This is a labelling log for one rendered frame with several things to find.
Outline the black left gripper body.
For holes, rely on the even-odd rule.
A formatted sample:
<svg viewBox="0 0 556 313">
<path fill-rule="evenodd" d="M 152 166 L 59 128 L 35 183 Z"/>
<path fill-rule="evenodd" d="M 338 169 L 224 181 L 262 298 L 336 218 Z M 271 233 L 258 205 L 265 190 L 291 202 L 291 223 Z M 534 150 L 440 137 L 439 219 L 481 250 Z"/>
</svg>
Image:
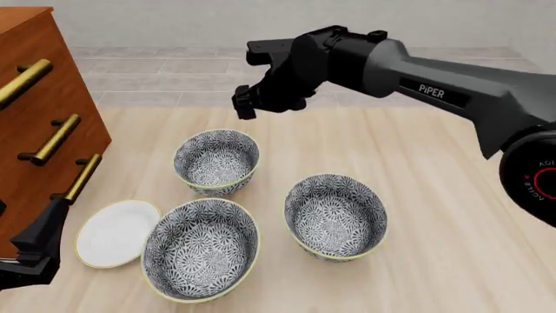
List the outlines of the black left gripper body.
<svg viewBox="0 0 556 313">
<path fill-rule="evenodd" d="M 59 267 L 60 260 L 53 257 L 45 257 L 33 266 L 0 261 L 0 291 L 25 286 L 48 285 L 52 282 Z"/>
</svg>

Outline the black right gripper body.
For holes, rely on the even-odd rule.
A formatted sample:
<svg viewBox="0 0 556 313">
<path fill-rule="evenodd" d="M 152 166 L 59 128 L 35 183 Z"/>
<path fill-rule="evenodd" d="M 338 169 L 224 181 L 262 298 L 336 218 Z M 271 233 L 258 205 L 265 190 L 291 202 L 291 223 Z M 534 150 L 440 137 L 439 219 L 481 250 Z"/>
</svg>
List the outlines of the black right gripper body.
<svg viewBox="0 0 556 313">
<path fill-rule="evenodd" d="M 239 119 L 256 119 L 256 111 L 278 112 L 276 97 L 278 85 L 263 79 L 256 85 L 240 85 L 232 96 L 234 109 Z"/>
</svg>

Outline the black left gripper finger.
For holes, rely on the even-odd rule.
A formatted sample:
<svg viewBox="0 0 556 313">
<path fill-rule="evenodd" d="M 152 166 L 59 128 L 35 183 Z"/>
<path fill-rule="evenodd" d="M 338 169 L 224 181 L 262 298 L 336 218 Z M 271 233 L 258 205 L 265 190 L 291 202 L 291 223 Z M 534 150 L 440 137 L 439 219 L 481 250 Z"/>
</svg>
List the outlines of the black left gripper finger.
<svg viewBox="0 0 556 313">
<path fill-rule="evenodd" d="M 46 257 L 60 260 L 63 226 L 69 212 L 64 199 L 52 200 L 33 223 L 10 239 L 19 263 L 39 263 Z"/>
</svg>

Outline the black white patterned bowl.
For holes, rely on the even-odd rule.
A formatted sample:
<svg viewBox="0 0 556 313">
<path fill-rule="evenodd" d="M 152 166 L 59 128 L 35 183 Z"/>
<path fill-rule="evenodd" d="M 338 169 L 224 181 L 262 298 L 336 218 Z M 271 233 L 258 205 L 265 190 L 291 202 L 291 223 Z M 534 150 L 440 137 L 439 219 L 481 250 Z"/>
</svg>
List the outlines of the black white patterned bowl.
<svg viewBox="0 0 556 313">
<path fill-rule="evenodd" d="M 141 254 L 146 283 L 172 302 L 210 302 L 235 289 L 254 268 L 261 237 L 238 203 L 203 198 L 170 210 Z"/>
<path fill-rule="evenodd" d="M 368 255 L 387 234 L 387 211 L 378 195 L 340 174 L 300 180 L 285 198 L 284 218 L 305 252 L 331 263 Z"/>
<path fill-rule="evenodd" d="M 173 156 L 175 173 L 194 192 L 209 197 L 232 195 L 252 179 L 260 149 L 238 130 L 206 130 L 190 137 Z"/>
</svg>

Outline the white plate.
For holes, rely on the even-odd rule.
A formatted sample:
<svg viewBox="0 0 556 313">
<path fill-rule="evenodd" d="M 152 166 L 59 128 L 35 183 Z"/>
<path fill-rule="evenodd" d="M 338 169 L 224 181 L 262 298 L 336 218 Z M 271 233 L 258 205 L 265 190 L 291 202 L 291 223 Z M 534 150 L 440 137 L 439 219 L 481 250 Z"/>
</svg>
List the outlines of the white plate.
<svg viewBox="0 0 556 313">
<path fill-rule="evenodd" d="M 147 236 L 162 218 L 144 200 L 122 200 L 100 209 L 78 231 L 75 252 L 90 268 L 116 268 L 142 254 Z"/>
</svg>

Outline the wooden cabinet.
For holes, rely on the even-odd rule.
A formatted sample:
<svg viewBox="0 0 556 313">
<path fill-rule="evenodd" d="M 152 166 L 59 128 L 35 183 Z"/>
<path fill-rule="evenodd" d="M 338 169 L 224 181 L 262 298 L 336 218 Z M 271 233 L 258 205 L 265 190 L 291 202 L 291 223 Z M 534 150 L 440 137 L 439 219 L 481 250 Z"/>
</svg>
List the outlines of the wooden cabinet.
<svg viewBox="0 0 556 313">
<path fill-rule="evenodd" d="M 0 110 L 0 258 L 14 259 L 10 239 L 46 208 L 50 195 L 63 193 L 79 174 L 75 161 L 101 155 L 111 143 L 96 105 L 57 28 L 51 7 L 0 7 L 0 87 L 47 59 L 53 70 Z M 18 161 L 34 153 L 57 127 L 54 119 L 78 114 L 81 122 L 44 165 Z"/>
</svg>

